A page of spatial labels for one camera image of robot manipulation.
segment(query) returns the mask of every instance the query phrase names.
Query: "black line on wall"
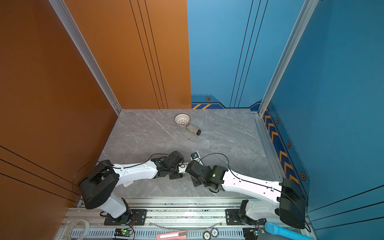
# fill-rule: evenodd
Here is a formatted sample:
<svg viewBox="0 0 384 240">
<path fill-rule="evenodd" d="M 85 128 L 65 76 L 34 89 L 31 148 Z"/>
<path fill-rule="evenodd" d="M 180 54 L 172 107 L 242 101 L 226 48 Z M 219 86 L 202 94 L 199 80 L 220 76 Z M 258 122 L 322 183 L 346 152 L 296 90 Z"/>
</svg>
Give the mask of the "black line on wall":
<svg viewBox="0 0 384 240">
<path fill-rule="evenodd" d="M 27 171 L 27 170 L 25 170 L 25 169 L 23 169 L 23 168 L 21 168 L 21 167 L 18 167 L 18 166 L 14 165 L 14 164 L 12 164 L 12 163 L 10 163 L 10 162 L 7 162 L 6 160 L 3 160 L 3 159 L 1 159 L 1 158 L 0 158 L 0 160 L 3 161 L 3 162 L 5 162 L 5 163 L 8 163 L 9 165 L 12 165 L 12 166 L 14 166 L 14 167 L 17 167 L 18 169 L 21 169 L 21 170 L 23 170 L 23 171 L 25 171 L 25 172 L 27 172 L 27 173 L 30 173 L 30 174 L 32 174 L 32 175 L 38 177 L 38 178 L 41 178 L 41 179 L 43 179 L 43 180 L 46 180 L 47 182 L 50 182 L 50 183 L 52 183 L 52 184 L 54 184 L 54 185 L 56 185 L 56 186 L 58 186 L 58 187 L 61 187 L 61 188 L 65 189 L 65 190 L 67 190 L 67 191 L 69 191 L 69 192 L 72 192 L 72 190 L 66 189 L 65 187 L 62 187 L 62 186 L 60 186 L 60 185 L 58 185 L 58 184 L 56 184 L 56 183 L 54 183 L 54 182 L 51 182 L 51 181 L 49 181 L 49 180 L 47 180 L 47 179 L 45 179 L 45 178 L 43 178 L 43 177 L 40 177 L 40 176 L 38 176 L 38 175 L 36 175 L 36 174 L 34 174 L 34 173 L 31 173 L 31 172 L 29 172 L 29 171 Z"/>
<path fill-rule="evenodd" d="M 375 189 L 378 189 L 378 188 L 381 188 L 381 187 L 384 187 L 384 185 L 381 185 L 381 186 L 378 186 L 378 187 L 375 187 L 375 188 L 369 189 L 369 190 L 367 190 L 367 191 L 365 191 L 365 192 L 361 192 L 361 193 L 359 193 L 359 194 L 356 194 L 356 195 L 353 195 L 353 196 L 350 196 L 350 197 L 347 197 L 347 198 L 344 198 L 344 199 L 338 200 L 338 201 L 336 201 L 336 202 L 333 202 L 333 203 L 331 203 L 331 204 L 327 204 L 327 205 L 325 205 L 325 206 L 322 206 L 322 207 L 319 207 L 319 208 L 313 209 L 313 210 L 311 210 L 311 211 L 309 211 L 309 212 L 313 212 L 313 211 L 316 211 L 316 210 L 318 210 L 318 209 L 322 209 L 323 207 L 327 207 L 327 206 L 329 206 L 329 205 L 332 205 L 332 204 L 335 204 L 335 203 L 338 203 L 338 202 L 341 202 L 341 201 L 347 200 L 347 199 L 349 199 L 349 198 L 352 198 L 352 197 L 356 197 L 356 196 L 358 196 L 358 195 L 361 195 L 361 194 L 364 194 L 364 193 L 370 192 L 370 191 L 372 191 L 372 190 L 375 190 Z"/>
<path fill-rule="evenodd" d="M 40 190 L 43 190 L 43 191 L 49 192 L 49 193 L 51 193 L 51 194 L 53 194 L 53 195 L 56 195 L 56 196 L 62 197 L 62 198 L 64 198 L 64 199 L 67 199 L 67 200 L 69 200 L 69 201 L 72 201 L 72 202 L 74 202 L 74 203 L 77 203 L 76 201 L 74 201 L 74 200 L 72 200 L 72 199 L 68 199 L 68 198 L 66 198 L 66 197 L 63 197 L 63 196 L 60 196 L 60 195 L 58 195 L 58 194 L 56 194 L 56 193 L 50 192 L 50 191 L 48 191 L 48 190 L 45 190 L 45 189 L 42 189 L 42 188 L 39 188 L 39 187 L 36 187 L 36 186 L 34 186 L 34 185 L 32 185 L 32 184 L 26 183 L 26 182 L 24 182 L 24 181 L 21 181 L 21 180 L 19 180 L 19 179 L 16 179 L 16 178 L 14 178 L 14 177 L 11 177 L 11 176 L 8 176 L 8 175 L 5 175 L 5 174 L 3 174 L 3 173 L 0 173 L 0 174 L 1 174 L 1 175 L 3 175 L 3 176 L 6 176 L 6 177 L 12 178 L 13 180 L 16 180 L 16 181 L 19 181 L 19 182 L 25 183 L 25 184 L 27 184 L 27 185 L 29 185 L 29 186 L 35 187 L 35 188 L 37 188 L 37 189 L 40 189 Z"/>
<path fill-rule="evenodd" d="M 136 21 L 135 13 L 133 12 L 133 7 L 132 7 L 132 2 L 131 2 L 131 0 L 129 0 L 129 3 L 131 4 L 131 9 L 132 9 L 132 13 L 133 13 L 133 18 L 135 19 L 136 28 L 137 28 L 137 33 L 139 34 L 139 38 L 140 38 L 140 42 L 141 42 L 141 47 L 143 48 L 143 53 L 144 53 L 144 57 L 145 57 L 145 62 L 147 63 L 149 76 L 151 77 L 152 86 L 153 86 L 153 91 L 155 92 L 155 97 L 156 97 L 156 101 L 157 101 L 157 106 L 160 108 L 159 100 L 158 100 L 158 98 L 157 98 L 157 94 L 156 94 L 156 90 L 155 90 L 155 85 L 153 84 L 153 80 L 152 80 L 151 71 L 149 70 L 149 65 L 148 65 L 147 57 L 145 56 L 145 51 L 144 51 L 143 42 L 141 41 L 141 36 L 140 36 L 140 32 L 139 32 L 139 27 L 137 26 L 137 21 Z"/>
<path fill-rule="evenodd" d="M 244 34 L 244 40 L 243 40 L 243 46 L 241 47 L 240 58 L 239 58 L 239 64 L 237 65 L 237 71 L 236 71 L 236 76 L 235 76 L 235 82 L 233 83 L 233 90 L 232 90 L 231 101 L 229 102 L 229 107 L 231 107 L 231 104 L 232 104 L 232 98 L 233 98 L 233 92 L 235 91 L 236 78 L 237 78 L 237 73 L 238 73 L 238 71 L 239 71 L 239 67 L 240 67 L 241 55 L 243 54 L 243 48 L 244 48 L 244 42 L 245 42 L 245 36 L 247 35 L 247 29 L 248 29 L 248 24 L 249 24 L 249 18 L 251 17 L 252 6 L 253 6 L 253 0 L 252 0 L 252 4 L 251 4 L 251 10 L 249 10 L 249 16 L 248 16 L 247 27 L 245 28 L 245 34 Z"/>
<path fill-rule="evenodd" d="M 323 227 L 323 228 L 315 229 L 315 231 L 316 231 L 316 230 L 321 230 L 321 229 L 326 229 L 326 228 L 331 228 L 331 227 L 345 226 L 345 225 L 354 224 L 354 223 L 359 223 L 359 222 L 368 222 L 368 221 L 377 220 L 377 219 L 382 219 L 382 218 L 384 218 L 384 217 L 376 217 L 376 218 L 371 218 L 371 219 L 362 220 L 362 221 L 357 221 L 357 222 L 350 222 L 350 223 L 345 223 L 345 224 L 340 224 L 340 225 L 335 225 L 335 226 L 330 226 L 330 227 Z"/>
<path fill-rule="evenodd" d="M 241 85 L 241 79 L 243 78 L 243 73 L 244 73 L 245 64 L 247 63 L 249 47 L 251 46 L 251 41 L 252 41 L 253 31 L 255 30 L 255 24 L 256 24 L 256 20 L 257 20 L 257 15 L 259 14 L 259 9 L 260 9 L 260 3 L 261 3 L 261 2 L 262 2 L 262 1 L 260 0 L 260 2 L 259 2 L 259 7 L 257 8 L 257 13 L 256 13 L 256 18 L 255 18 L 255 23 L 253 24 L 253 29 L 252 29 L 251 39 L 249 40 L 247 54 L 245 55 L 245 61 L 244 61 L 243 70 L 242 70 L 242 72 L 241 72 L 241 77 L 240 77 L 239 87 L 237 88 L 237 93 L 236 93 L 235 103 L 234 103 L 234 105 L 233 105 L 234 107 L 236 106 L 237 96 L 238 96 L 238 94 L 239 94 L 239 89 L 240 89 L 240 85 Z"/>
<path fill-rule="evenodd" d="M 59 175 L 57 175 L 57 174 L 55 174 L 55 173 L 49 171 L 48 169 L 45 169 L 45 168 L 43 168 L 42 166 L 40 166 L 40 165 L 38 165 L 38 164 L 36 164 L 36 163 L 34 163 L 34 162 L 32 162 L 32 161 L 26 159 L 25 157 L 22 157 L 22 156 L 20 156 L 19 154 L 15 153 L 15 152 L 12 152 L 12 151 L 9 150 L 8 148 L 5 148 L 5 147 L 3 147 L 3 146 L 1 146 L 1 145 L 0 145 L 0 147 L 4 148 L 5 150 L 7 150 L 7 151 L 9 151 L 9 152 L 11 152 L 11 153 L 13 153 L 13 154 L 15 154 L 16 156 L 21 157 L 22 159 L 24 159 L 24 160 L 26 160 L 26 161 L 28 161 L 28 162 L 30 162 L 30 163 L 32 163 L 32 164 L 38 166 L 39 168 L 42 168 L 42 169 L 46 170 L 47 172 L 50 172 L 50 173 L 52 173 L 53 175 L 55 175 L 55 176 L 57 176 L 57 177 L 59 177 L 59 178 L 65 180 L 65 181 L 67 181 L 68 183 L 72 184 L 71 181 L 68 181 L 68 180 L 66 180 L 65 178 L 60 177 Z"/>
<path fill-rule="evenodd" d="M 157 50 L 156 50 L 156 45 L 155 45 L 155 39 L 154 39 L 154 37 L 153 37 L 152 26 L 151 26 L 151 20 L 149 19 L 148 8 L 147 8 L 147 1 L 144 0 L 144 2 L 145 2 L 145 8 L 146 8 L 146 10 L 147 10 L 147 15 L 148 15 L 149 27 L 151 28 L 151 34 L 152 34 L 152 40 L 153 40 L 153 46 L 155 47 L 155 54 L 156 54 L 156 58 L 157 58 L 157 65 L 159 66 L 161 84 L 163 85 L 164 97 L 165 97 L 165 99 L 166 99 L 166 105 L 167 105 L 167 109 L 168 109 L 167 95 L 166 95 L 166 90 L 164 89 L 163 76 L 161 75 L 161 68 L 160 68 L 160 63 L 159 63 L 159 57 L 157 56 Z"/>
<path fill-rule="evenodd" d="M 320 220 L 320 219 L 324 219 L 324 218 L 327 218 L 327 217 L 333 217 L 333 216 L 336 216 L 336 215 L 339 215 L 339 214 L 344 214 L 344 213 L 347 213 L 347 212 L 352 212 L 352 211 L 359 210 L 359 209 L 363 209 L 363 208 L 366 208 L 366 207 L 375 206 L 375 205 L 382 204 L 382 203 L 384 203 L 384 201 L 382 201 L 382 202 L 377 202 L 377 203 L 375 203 L 375 204 L 366 205 L 366 206 L 364 206 L 364 207 L 358 207 L 358 208 L 356 208 L 356 209 L 348 210 L 348 211 L 341 212 L 341 213 L 338 213 L 338 214 L 333 214 L 333 215 L 330 215 L 330 216 L 326 216 L 326 217 L 318 218 L 318 219 L 312 220 L 311 222 L 313 222 L 313 221 L 317 221 L 317 220 Z"/>
<path fill-rule="evenodd" d="M 153 57 L 152 57 L 152 53 L 151 53 L 151 47 L 149 46 L 149 41 L 148 41 L 147 31 L 145 30 L 145 25 L 144 25 L 143 15 L 141 14 L 141 9 L 140 9 L 139 0 L 137 0 L 137 4 L 139 5 L 139 11 L 140 11 L 140 16 L 141 16 L 141 21 L 142 21 L 142 23 L 143 23 L 143 27 L 144 27 L 145 38 L 147 39 L 147 44 L 148 44 L 148 49 L 149 49 L 149 55 L 151 56 L 152 66 L 153 66 L 153 71 L 155 72 L 155 77 L 156 77 L 156 82 L 157 82 L 157 88 L 159 89 L 159 94 L 160 94 L 161 104 L 163 105 L 163 109 L 164 109 L 163 97 L 161 96 L 161 92 L 160 92 L 159 81 L 158 81 L 158 79 L 157 79 L 157 74 L 156 74 L 155 64 L 153 63 Z"/>
<path fill-rule="evenodd" d="M 263 14 L 262 22 L 260 23 L 259 32 L 257 33 L 255 46 L 254 46 L 254 48 L 253 48 L 253 52 L 252 52 L 252 56 L 251 56 L 251 61 L 249 62 L 249 67 L 248 67 L 247 75 L 245 76 L 243 89 L 242 89 L 242 91 L 241 91 L 240 100 L 239 100 L 239 104 L 237 105 L 237 107 L 240 106 L 241 97 L 243 96 L 243 91 L 244 91 L 245 83 L 246 83 L 246 81 L 247 81 L 247 77 L 248 77 L 248 73 L 249 73 L 249 68 L 251 67 L 253 54 L 255 53 L 256 43 L 257 43 L 257 40 L 259 39 L 260 29 L 262 28 L 263 19 L 264 19 L 264 15 L 265 15 L 266 7 L 267 7 L 267 5 L 268 5 L 268 1 L 269 1 L 269 0 L 267 0 L 267 2 L 266 2 L 266 4 L 265 4 L 265 9 L 264 9 L 264 14 Z"/>
</svg>

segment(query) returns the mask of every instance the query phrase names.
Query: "robotic arm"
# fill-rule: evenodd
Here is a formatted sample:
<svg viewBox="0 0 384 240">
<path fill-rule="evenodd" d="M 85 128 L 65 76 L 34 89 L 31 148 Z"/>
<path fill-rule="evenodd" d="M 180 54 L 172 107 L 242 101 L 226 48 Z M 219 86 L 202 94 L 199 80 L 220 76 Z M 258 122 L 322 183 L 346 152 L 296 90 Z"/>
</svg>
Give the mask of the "robotic arm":
<svg viewBox="0 0 384 240">
<path fill-rule="evenodd" d="M 289 226 L 303 229 L 306 198 L 301 189 L 289 179 L 282 183 L 265 181 L 238 174 L 222 166 L 203 166 L 198 152 L 192 161 L 184 164 L 184 157 L 177 151 L 167 157 L 148 160 L 142 164 L 111 164 L 104 160 L 79 181 L 85 207 L 99 208 L 121 224 L 127 224 L 132 215 L 128 204 L 119 199 L 113 189 L 125 182 L 153 179 L 169 175 L 170 179 L 188 173 L 194 186 L 204 185 L 212 192 L 232 191 L 258 198 L 265 202 L 260 209 L 254 201 L 244 200 L 239 217 L 244 224 L 255 225 L 259 218 L 280 218 Z"/>
</svg>

